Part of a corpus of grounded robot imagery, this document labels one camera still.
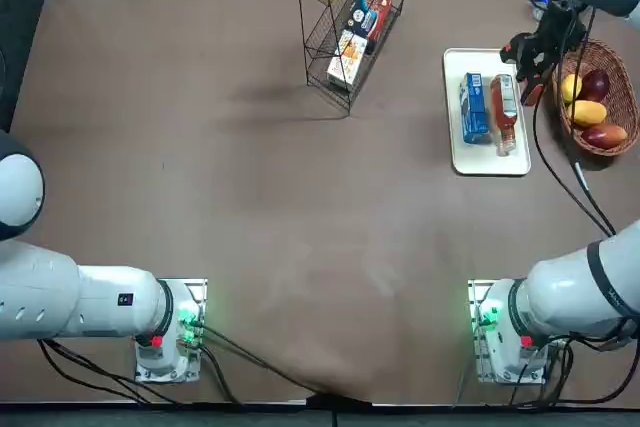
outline wicker basket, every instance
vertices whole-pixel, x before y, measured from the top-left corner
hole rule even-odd
[[[576,125],[574,131],[575,142],[584,150],[596,155],[615,156],[628,151],[640,136],[640,111],[636,104],[636,96],[629,81],[627,69],[618,55],[607,47],[606,44],[598,40],[587,42],[584,56],[580,63],[580,77],[584,77],[594,69],[602,69],[609,75],[610,89],[602,103],[607,108],[607,118],[605,122],[617,124],[627,131],[628,137],[617,147],[611,149],[600,149],[585,142],[581,135],[583,128]],[[562,78],[575,73],[578,60],[577,52],[568,52],[562,63]],[[558,79],[557,70],[554,70],[552,82],[555,102],[558,99]],[[560,117],[567,133],[571,132],[571,118],[564,104],[559,106]]]

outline yellow mango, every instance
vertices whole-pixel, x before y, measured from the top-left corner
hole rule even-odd
[[[562,98],[565,102],[571,102],[573,97],[573,83],[575,81],[575,74],[567,75],[562,81],[561,89],[562,89]],[[578,82],[576,84],[576,96],[578,98],[578,94],[582,90],[582,79],[578,76]]]
[[[575,121],[585,127],[597,125],[607,117],[607,108],[600,102],[592,102],[590,100],[577,100],[575,105]],[[573,109],[571,105],[567,107],[567,118],[571,120]]]

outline brown table surface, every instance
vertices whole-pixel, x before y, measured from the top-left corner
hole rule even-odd
[[[298,0],[47,0],[12,131],[47,177],[26,238],[78,263],[207,277],[215,326],[300,378],[453,402],[472,348],[467,279],[524,276],[599,238],[533,143],[523,178],[451,167],[443,52],[533,28],[526,0],[406,0],[352,118],[318,120],[336,111],[304,86]],[[637,32],[602,14],[593,35],[639,77]],[[544,118],[540,137],[570,181]],[[587,173],[619,227],[640,217],[638,165],[636,150]],[[130,340],[69,344],[133,370]],[[2,400],[111,399],[58,377],[35,342],[0,348]],[[566,394],[609,392],[632,350],[578,349]],[[306,394],[222,364],[242,400]],[[207,375],[166,390],[220,399]],[[612,405],[640,407],[639,393]],[[471,381],[463,402],[509,394]]]

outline red bottle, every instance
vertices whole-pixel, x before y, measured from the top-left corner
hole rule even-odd
[[[508,74],[498,74],[491,81],[490,87],[493,120],[500,131],[499,147],[506,154],[516,148],[518,109],[513,80]]]

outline gray floor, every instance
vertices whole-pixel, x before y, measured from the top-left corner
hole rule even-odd
[[[44,0],[0,0],[0,129],[8,131]]]
[[[434,414],[364,416],[340,415],[339,427],[572,427],[638,425],[640,413],[588,412],[552,414]],[[64,412],[5,414],[0,416],[3,427],[331,427],[331,416],[326,412],[299,414],[219,414],[212,412]]]

